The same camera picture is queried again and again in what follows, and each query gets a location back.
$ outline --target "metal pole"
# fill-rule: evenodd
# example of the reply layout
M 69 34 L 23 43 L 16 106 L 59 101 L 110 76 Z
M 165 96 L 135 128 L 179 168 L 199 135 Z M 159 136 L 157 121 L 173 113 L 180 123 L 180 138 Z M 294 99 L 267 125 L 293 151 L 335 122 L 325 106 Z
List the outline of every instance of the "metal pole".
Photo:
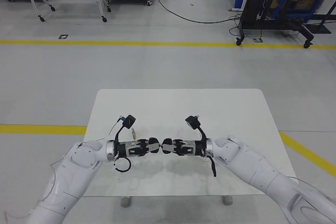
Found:
M 320 30 L 320 28 L 324 25 L 324 23 L 326 22 L 326 20 L 329 18 L 329 16 L 331 15 L 332 11 L 336 8 L 336 1 L 335 3 L 332 5 L 332 7 L 330 8 L 330 10 L 328 11 L 328 13 L 325 15 L 325 18 L 321 21 L 321 23 L 319 24 L 317 30 Z

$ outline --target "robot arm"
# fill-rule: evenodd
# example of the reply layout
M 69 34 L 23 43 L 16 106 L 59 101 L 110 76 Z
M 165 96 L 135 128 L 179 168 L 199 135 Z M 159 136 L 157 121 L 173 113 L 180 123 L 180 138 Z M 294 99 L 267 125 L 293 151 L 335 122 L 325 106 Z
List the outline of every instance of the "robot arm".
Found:
M 135 118 L 130 115 L 120 119 L 123 120 L 122 128 L 131 128 L 135 121 Z M 44 198 L 30 212 L 27 223 L 61 224 L 68 212 L 86 192 L 102 162 L 115 162 L 119 158 L 144 156 L 149 152 L 157 153 L 159 150 L 160 145 L 156 138 L 119 142 L 119 132 L 114 141 L 106 141 L 103 144 L 98 141 L 76 143 L 55 169 L 46 186 Z
M 264 156 L 232 137 L 208 140 L 214 159 L 281 208 L 291 224 L 336 223 L 336 202 L 280 173 Z

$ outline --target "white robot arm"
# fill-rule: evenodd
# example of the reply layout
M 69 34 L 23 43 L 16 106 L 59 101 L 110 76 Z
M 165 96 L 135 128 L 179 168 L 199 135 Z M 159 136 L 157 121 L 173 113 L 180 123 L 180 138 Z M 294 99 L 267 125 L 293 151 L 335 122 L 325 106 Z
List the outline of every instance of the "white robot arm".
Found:
M 112 161 L 97 141 L 76 143 L 63 157 L 49 180 L 41 200 L 29 216 L 28 224 L 61 224 L 71 208 L 83 196 L 102 162 Z
M 131 128 L 136 119 L 129 115 L 119 120 L 123 121 L 121 131 L 124 127 Z M 159 151 L 160 145 L 156 138 L 119 142 L 119 132 L 115 140 L 105 141 L 103 144 L 98 141 L 76 143 L 55 169 L 47 184 L 44 198 L 30 212 L 27 223 L 61 224 L 86 192 L 102 162 L 114 162 L 119 158 L 126 158 L 129 161 L 129 157 Z M 127 170 L 116 168 L 119 172 L 126 172 L 129 169 L 130 161 Z
M 291 224 L 335 223 L 336 201 L 280 173 L 240 140 L 208 140 L 213 157 L 247 184 L 261 190 L 281 208 Z
M 120 119 L 123 120 L 120 131 L 123 127 L 130 128 L 135 121 L 130 115 Z M 115 141 L 103 144 L 98 141 L 75 144 L 56 168 L 48 182 L 44 199 L 31 212 L 28 224 L 61 224 L 84 195 L 102 162 L 144 156 L 149 152 L 157 153 L 160 147 L 164 153 L 209 157 L 212 160 L 213 173 L 216 175 L 213 157 L 241 180 L 272 198 L 291 224 L 336 224 L 336 201 L 281 174 L 264 156 L 236 138 L 207 139 L 200 129 L 197 116 L 190 116 L 186 121 L 193 129 L 201 132 L 202 140 L 165 139 L 162 146 L 156 138 L 119 142 L 119 131 Z

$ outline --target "table leg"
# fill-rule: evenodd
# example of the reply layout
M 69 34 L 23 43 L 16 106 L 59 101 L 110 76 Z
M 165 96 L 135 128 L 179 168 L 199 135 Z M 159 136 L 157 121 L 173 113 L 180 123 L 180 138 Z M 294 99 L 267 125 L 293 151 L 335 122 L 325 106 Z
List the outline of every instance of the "table leg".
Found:
M 233 197 L 231 195 L 223 195 L 222 202 L 226 206 L 231 206 L 233 204 Z
M 128 208 L 130 206 L 131 201 L 132 201 L 132 197 L 122 197 L 121 206 L 123 208 Z

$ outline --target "caster wheel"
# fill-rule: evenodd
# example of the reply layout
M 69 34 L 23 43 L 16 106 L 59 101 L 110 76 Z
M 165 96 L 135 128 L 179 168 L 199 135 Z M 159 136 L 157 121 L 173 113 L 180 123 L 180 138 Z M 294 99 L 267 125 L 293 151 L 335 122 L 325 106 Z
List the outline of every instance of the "caster wheel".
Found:
M 310 45 L 311 45 L 311 44 L 310 44 L 309 42 L 305 42 L 305 44 L 304 44 L 304 48 L 307 49 L 307 48 L 310 47 Z

